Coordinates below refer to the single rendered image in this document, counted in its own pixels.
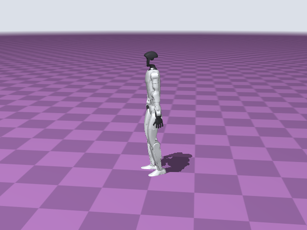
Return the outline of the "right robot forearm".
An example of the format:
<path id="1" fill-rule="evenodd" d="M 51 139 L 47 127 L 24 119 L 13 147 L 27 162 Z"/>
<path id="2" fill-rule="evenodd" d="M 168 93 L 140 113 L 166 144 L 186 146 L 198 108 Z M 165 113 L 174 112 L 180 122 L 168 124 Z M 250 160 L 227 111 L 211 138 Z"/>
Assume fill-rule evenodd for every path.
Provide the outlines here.
<path id="1" fill-rule="evenodd" d="M 146 102 L 147 104 L 146 104 L 146 106 L 147 106 L 147 105 L 151 105 L 151 104 L 150 104 L 150 103 L 151 103 L 150 100 L 152 100 L 152 99 L 149 99 L 149 98 L 148 98 L 148 95 L 147 95 L 147 102 Z"/>

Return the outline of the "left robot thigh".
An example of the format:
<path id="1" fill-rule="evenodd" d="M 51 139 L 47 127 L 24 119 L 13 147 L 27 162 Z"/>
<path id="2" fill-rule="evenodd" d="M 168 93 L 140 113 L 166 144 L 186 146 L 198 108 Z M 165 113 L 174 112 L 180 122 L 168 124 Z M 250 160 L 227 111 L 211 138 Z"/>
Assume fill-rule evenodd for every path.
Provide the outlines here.
<path id="1" fill-rule="evenodd" d="M 156 119 L 155 112 L 151 113 L 151 116 L 148 122 L 148 127 L 147 127 L 147 137 L 148 137 L 148 141 L 152 149 L 153 149 L 154 143 L 156 142 L 159 143 L 159 141 L 155 140 L 157 136 L 157 131 L 158 131 L 158 127 L 156 128 L 156 123 L 153 126 L 155 119 Z M 162 119 L 162 114 L 161 114 L 161 119 Z"/>

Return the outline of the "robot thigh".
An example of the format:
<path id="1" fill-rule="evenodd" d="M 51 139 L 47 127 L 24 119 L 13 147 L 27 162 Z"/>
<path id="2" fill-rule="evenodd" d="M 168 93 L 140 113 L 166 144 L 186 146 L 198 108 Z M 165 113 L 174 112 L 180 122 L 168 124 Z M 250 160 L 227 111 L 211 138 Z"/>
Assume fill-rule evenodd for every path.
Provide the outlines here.
<path id="1" fill-rule="evenodd" d="M 156 128 L 156 123 L 153 126 L 155 119 L 156 119 L 155 112 L 151 113 L 151 116 L 148 122 L 148 127 L 147 127 L 147 137 L 148 137 L 148 141 L 152 149 L 153 149 L 154 143 L 156 142 L 159 143 L 159 141 L 155 140 L 157 136 L 157 131 L 158 131 L 158 127 Z M 161 114 L 161 119 L 162 119 L 162 114 Z"/>
<path id="2" fill-rule="evenodd" d="M 147 140 L 148 140 L 147 127 L 148 127 L 148 122 L 149 122 L 150 116 L 151 116 L 151 114 L 149 112 L 149 109 L 147 109 L 146 114 L 145 114 L 145 118 L 144 118 L 144 131 L 145 131 L 145 135 L 146 135 Z M 157 140 L 157 138 L 155 140 Z"/>

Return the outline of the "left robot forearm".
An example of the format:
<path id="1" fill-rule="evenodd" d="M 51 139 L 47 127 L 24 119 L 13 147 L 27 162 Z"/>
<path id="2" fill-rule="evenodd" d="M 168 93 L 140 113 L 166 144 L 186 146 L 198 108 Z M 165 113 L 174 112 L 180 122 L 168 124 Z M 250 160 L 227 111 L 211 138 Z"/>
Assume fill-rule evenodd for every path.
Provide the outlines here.
<path id="1" fill-rule="evenodd" d="M 154 110 L 156 111 L 156 116 L 160 116 L 161 115 L 161 112 L 160 112 L 160 110 L 161 110 L 161 108 L 160 108 L 160 96 L 157 92 L 155 92 L 153 94 L 153 97 L 154 97 L 153 102 L 154 102 L 154 106 L 155 106 Z"/>

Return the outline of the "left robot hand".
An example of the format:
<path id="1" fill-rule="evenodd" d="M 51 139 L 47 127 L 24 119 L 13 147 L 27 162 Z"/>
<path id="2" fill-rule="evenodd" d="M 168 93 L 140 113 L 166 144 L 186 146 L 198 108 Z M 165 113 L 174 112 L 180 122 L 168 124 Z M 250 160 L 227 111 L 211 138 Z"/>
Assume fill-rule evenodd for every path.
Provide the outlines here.
<path id="1" fill-rule="evenodd" d="M 154 122 L 154 124 L 153 124 L 153 126 L 155 125 L 155 123 L 156 123 L 156 128 L 158 127 L 160 127 L 161 128 L 161 125 L 162 125 L 162 127 L 163 127 L 163 121 L 162 121 L 162 119 L 161 119 L 161 115 L 160 116 L 156 116 L 156 112 L 155 112 L 155 117 L 156 117 L 156 119 L 155 119 L 155 122 Z"/>

